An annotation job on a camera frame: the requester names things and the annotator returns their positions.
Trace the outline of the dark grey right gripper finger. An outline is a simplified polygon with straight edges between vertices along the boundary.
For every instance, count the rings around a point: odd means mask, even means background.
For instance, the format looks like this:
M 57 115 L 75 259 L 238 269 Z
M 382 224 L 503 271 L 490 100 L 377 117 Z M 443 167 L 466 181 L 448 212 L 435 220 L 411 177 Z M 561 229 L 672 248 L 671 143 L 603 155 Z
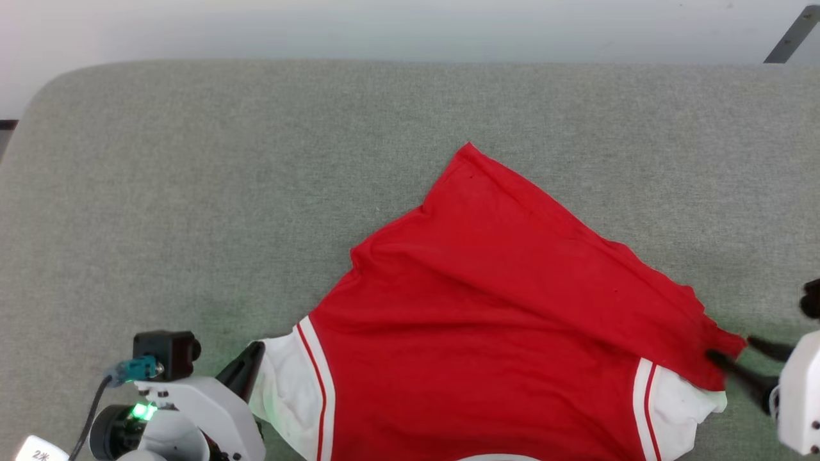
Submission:
M 795 346 L 791 344 L 772 342 L 758 336 L 748 336 L 747 342 L 753 350 L 769 359 L 783 362 L 783 364 L 788 361 L 795 348 Z
M 774 397 L 774 394 L 779 386 L 778 376 L 756 373 L 756 371 L 738 364 L 726 354 L 713 348 L 707 350 L 705 355 L 712 364 L 723 372 L 726 379 L 732 380 L 732 382 L 740 386 L 747 397 L 749 397 L 761 411 L 765 414 L 776 414 L 775 403 L 777 398 Z

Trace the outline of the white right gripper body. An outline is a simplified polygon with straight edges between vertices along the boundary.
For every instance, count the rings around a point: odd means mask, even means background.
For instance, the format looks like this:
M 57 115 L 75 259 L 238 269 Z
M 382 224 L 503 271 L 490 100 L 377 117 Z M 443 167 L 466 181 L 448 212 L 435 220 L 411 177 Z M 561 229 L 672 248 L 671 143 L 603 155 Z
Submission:
M 777 387 L 777 437 L 800 455 L 819 448 L 819 332 L 804 335 L 782 368 Z

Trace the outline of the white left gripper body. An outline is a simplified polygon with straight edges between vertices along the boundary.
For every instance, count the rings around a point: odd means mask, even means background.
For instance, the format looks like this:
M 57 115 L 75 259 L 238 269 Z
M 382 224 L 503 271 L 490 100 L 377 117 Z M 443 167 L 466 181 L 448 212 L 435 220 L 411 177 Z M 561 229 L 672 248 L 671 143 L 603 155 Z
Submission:
M 248 403 L 213 377 L 134 382 L 142 402 L 111 405 L 90 426 L 97 460 L 263 460 Z

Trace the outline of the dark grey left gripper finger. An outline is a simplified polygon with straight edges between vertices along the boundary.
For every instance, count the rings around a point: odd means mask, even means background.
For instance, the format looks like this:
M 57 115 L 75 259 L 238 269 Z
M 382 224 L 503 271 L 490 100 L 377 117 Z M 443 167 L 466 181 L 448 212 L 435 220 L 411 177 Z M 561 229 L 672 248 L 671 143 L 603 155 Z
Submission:
M 263 341 L 253 341 L 216 375 L 217 382 L 250 403 L 264 354 Z

